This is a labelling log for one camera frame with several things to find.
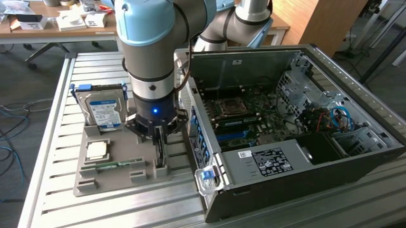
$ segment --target blue expansion slot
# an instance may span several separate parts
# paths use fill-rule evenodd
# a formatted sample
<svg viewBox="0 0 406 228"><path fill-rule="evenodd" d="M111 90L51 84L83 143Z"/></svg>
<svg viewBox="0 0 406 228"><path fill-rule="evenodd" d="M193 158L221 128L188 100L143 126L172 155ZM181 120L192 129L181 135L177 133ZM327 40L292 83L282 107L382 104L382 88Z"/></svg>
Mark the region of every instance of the blue expansion slot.
<svg viewBox="0 0 406 228"><path fill-rule="evenodd" d="M246 138L248 135L248 130L243 131L243 132L236 132L236 133L231 133L231 134L221 134L216 136L216 140L217 141L223 141L223 140L229 140L229 139L240 139L240 138Z"/></svg>

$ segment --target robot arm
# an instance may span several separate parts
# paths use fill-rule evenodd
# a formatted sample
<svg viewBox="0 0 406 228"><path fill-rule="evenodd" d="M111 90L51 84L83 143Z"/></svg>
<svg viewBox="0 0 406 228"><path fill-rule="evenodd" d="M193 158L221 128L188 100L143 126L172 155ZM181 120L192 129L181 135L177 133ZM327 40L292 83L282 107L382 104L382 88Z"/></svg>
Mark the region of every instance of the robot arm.
<svg viewBox="0 0 406 228"><path fill-rule="evenodd" d="M233 7L219 8L215 19L200 34L193 51L227 50L227 39L258 48L272 24L272 0L242 0Z"/></svg>
<svg viewBox="0 0 406 228"><path fill-rule="evenodd" d="M179 131L185 113L175 106L173 52L215 17L215 0L116 0L116 30L136 105L127 128L141 138Z"/></svg>

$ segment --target blue hard drive label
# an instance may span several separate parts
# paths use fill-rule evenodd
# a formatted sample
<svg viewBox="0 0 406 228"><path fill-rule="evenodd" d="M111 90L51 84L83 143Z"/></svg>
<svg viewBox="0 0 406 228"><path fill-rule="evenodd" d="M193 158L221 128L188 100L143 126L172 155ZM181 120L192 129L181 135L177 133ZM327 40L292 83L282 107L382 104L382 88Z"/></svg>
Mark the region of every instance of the blue hard drive label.
<svg viewBox="0 0 406 228"><path fill-rule="evenodd" d="M292 170L292 166L280 148L252 153L260 174L267 177Z"/></svg>
<svg viewBox="0 0 406 228"><path fill-rule="evenodd" d="M96 124L105 131L116 128L121 124L120 113L115 110L116 101L91 101L89 108L93 114Z"/></svg>

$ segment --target aluminum slotted table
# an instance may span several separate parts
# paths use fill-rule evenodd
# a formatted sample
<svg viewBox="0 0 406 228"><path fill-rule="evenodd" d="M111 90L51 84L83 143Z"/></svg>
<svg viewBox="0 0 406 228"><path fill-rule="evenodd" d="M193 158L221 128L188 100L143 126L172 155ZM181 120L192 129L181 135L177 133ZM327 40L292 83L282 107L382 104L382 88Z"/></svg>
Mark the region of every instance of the aluminum slotted table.
<svg viewBox="0 0 406 228"><path fill-rule="evenodd" d="M75 197L84 117L68 87L71 83L104 85L121 81L129 83L119 52L67 55L20 228L382 227L406 217L406 156L402 155L356 183L205 224L180 134L168 139L169 181Z"/></svg>

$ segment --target motherboard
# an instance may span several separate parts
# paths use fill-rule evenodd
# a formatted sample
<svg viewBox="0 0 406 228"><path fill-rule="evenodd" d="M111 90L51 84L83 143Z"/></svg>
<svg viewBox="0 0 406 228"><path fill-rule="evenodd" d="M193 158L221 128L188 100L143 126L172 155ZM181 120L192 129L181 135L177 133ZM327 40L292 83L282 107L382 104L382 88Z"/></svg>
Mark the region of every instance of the motherboard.
<svg viewBox="0 0 406 228"><path fill-rule="evenodd" d="M256 85L200 94L221 151L275 143L298 133L278 112L278 94Z"/></svg>

